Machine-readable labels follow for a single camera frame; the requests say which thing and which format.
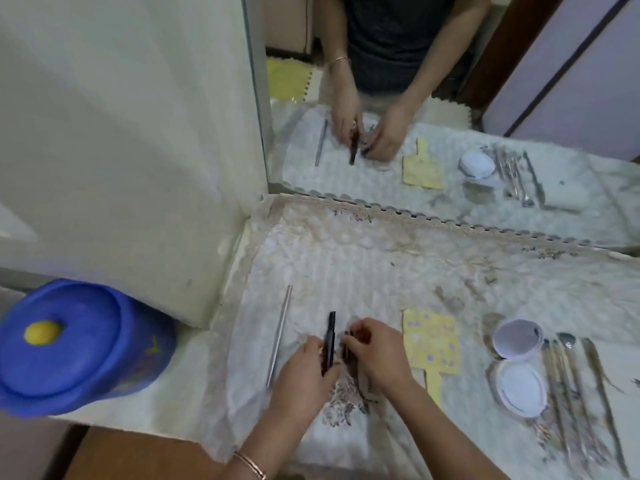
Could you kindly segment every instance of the brown floor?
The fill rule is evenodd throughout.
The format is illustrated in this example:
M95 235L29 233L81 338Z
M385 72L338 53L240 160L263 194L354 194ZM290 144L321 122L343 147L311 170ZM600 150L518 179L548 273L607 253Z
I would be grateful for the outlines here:
M221 469L197 443L91 428L65 480L212 480Z

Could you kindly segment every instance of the quilted white fabric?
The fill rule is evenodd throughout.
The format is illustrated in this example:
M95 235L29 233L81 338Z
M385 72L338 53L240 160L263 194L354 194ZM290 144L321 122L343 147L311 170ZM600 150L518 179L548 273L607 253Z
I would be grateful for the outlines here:
M571 478L544 427L516 419L492 397L485 345L490 314L526 315L549 338L558 331L640 344L640 264L607 251L471 229L380 209L304 196L279 196L254 216L252 244L231 277L209 344L202 414L204 448L224 460L266 403L264 383L285 288L293 284L278 366L308 334L322 336L372 316L400 329L403 308L453 314L461 373L443 379L446 414L514 479ZM594 478L622 478L595 377L579 354L589 411L608 455ZM292 458L306 478L354 470L428 477L402 421L388 404L352 424L316 419Z
M360 157L349 165L349 151L331 131L324 141L320 165L315 156L327 108L297 107L282 112L276 122L276 149L269 157L269 178L298 193L320 194L341 200L365 202L380 207L409 210L412 213L452 219L470 225L498 227L531 233L544 233L564 239L590 241L602 247L628 246L640 242L640 195L638 169L628 162L611 161L608 174L600 176L605 159L586 155L554 144L517 141L475 131L460 131L414 123L398 156L389 164ZM369 128L377 117L366 114ZM402 183L402 155L415 153L418 137L427 140L428 151L444 165L443 192ZM589 195L589 208L581 213L542 209L539 202L525 209L519 201L502 193L477 194L463 185L458 170L460 156L483 145L502 144L532 161L537 155L552 153L573 169L572 180ZM535 196L532 177L524 161L520 172L527 191Z

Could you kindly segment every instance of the blue container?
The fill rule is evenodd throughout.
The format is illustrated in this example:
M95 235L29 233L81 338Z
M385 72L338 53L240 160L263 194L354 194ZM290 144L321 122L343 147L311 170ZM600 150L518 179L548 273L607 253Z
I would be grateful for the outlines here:
M0 321L0 409L56 415L132 394L162 373L175 340L171 317L120 291L50 282Z

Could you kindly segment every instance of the forearm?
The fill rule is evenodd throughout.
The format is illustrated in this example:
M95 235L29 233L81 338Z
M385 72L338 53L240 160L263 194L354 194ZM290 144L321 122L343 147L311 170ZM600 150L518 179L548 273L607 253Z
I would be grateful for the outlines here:
M260 468L267 478L273 478L296 449L306 428L291 418L266 409L240 451ZM232 457L219 480L256 480L255 474L242 462Z
M403 99L414 112L451 72L484 20L491 0L456 0Z
M331 63L339 57L347 57L347 14L344 11L344 0L319 0L319 9L324 60ZM338 61L332 66L330 76L333 85L338 88L354 83L351 67L346 60Z
M397 388L389 401L409 428L434 480L508 480L418 383Z

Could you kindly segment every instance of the dark t-shirt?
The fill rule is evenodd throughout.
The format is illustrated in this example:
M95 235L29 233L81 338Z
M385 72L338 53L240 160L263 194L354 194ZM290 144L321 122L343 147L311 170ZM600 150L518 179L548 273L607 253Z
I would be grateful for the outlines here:
M413 80L455 0L344 0L353 77L367 94Z

